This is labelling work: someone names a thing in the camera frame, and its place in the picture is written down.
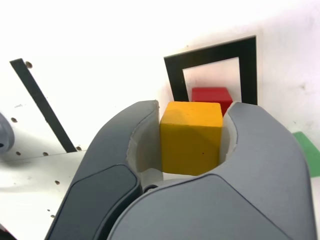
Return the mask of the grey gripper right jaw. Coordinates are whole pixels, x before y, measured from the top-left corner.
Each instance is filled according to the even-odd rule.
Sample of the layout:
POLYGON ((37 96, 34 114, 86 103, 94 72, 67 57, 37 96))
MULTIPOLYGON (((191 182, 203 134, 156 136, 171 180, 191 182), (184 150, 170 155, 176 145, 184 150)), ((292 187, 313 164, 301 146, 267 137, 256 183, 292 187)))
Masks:
POLYGON ((314 207, 304 154, 262 107, 234 103, 224 116, 225 160, 197 177, 135 200, 111 240, 312 240, 314 207))

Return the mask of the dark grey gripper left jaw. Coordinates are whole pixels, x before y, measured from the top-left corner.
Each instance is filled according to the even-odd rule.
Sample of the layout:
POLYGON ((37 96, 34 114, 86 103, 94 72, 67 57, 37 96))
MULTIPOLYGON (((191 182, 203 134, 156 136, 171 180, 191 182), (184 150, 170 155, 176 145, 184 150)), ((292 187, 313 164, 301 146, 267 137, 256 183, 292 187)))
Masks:
POLYGON ((98 131, 46 238, 107 239, 122 212, 162 179, 159 103, 139 101, 98 131))

